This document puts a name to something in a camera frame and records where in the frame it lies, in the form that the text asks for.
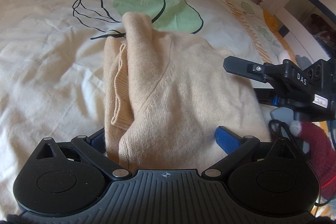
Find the green leaf print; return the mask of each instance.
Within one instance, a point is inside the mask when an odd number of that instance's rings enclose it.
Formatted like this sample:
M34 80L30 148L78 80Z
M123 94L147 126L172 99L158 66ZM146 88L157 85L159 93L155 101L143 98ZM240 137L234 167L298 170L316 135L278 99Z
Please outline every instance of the green leaf print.
M246 2L241 2L241 7L244 9L245 12L247 12L248 14L252 14L255 15L255 12L253 11L251 5L249 5Z
M259 26L258 31L263 37L265 37L267 41L272 41L273 37L267 32L265 28Z
M113 0L113 8L123 16L126 12L149 15L157 30L175 30L196 33L203 27L198 12L185 0Z

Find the black cable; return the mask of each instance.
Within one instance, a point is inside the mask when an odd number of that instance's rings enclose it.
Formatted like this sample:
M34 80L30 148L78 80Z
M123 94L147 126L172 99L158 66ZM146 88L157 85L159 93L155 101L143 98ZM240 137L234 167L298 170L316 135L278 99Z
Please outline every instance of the black cable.
M321 195L319 196L319 201L317 202L318 204L320 204L320 201L321 201ZM317 214L317 211L319 210L319 206L316 206L316 211L315 211L315 214L314 216L316 217L316 214Z
M333 193L333 195L331 196L331 198L329 198L326 202L324 202L324 203L320 203L320 202L315 203L315 206L316 207L323 207L323 206L327 205L330 201L332 201L335 196L336 196L336 193Z
M285 130L285 132L288 135L289 140L292 142L292 144L295 146L295 148L297 150L299 150L300 152L302 152L302 150L300 149L299 145L296 142L296 139L294 138L294 136L292 135L292 133L289 130L289 125L286 124L285 122L282 122L280 120L270 120L268 123L268 130L277 138L283 138L283 134L282 134L282 130L281 128L283 128Z

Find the black line drawing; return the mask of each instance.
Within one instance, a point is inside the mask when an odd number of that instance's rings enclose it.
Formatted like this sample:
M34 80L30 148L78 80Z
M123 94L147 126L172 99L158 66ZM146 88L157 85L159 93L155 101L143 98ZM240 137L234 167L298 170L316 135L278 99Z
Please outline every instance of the black line drawing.
M204 25L200 14L185 0L75 0L72 9L82 25L103 33L91 39L124 37L125 33L112 26L118 26L126 12L148 14L153 27L159 30L197 33Z

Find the white bedding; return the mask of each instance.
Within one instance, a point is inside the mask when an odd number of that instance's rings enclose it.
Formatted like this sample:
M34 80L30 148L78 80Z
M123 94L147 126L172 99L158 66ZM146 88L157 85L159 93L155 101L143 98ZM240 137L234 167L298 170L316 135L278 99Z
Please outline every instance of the white bedding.
M197 32L202 27L197 34L214 48L263 62L223 0L165 2L157 28ZM12 186L43 137L69 141L104 126L105 39L94 38L116 34L112 29L122 33L118 21L126 10L140 9L154 18L161 4L163 0L0 0L0 219L19 213Z

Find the beige sweater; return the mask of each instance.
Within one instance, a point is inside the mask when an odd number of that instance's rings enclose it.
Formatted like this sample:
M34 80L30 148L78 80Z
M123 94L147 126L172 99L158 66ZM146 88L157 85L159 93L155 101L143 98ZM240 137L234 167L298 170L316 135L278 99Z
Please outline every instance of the beige sweater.
M136 169L197 168L226 154L214 132L269 141L250 82L226 73L224 57L202 37L160 32L147 15L126 13L126 39L105 44L108 157Z

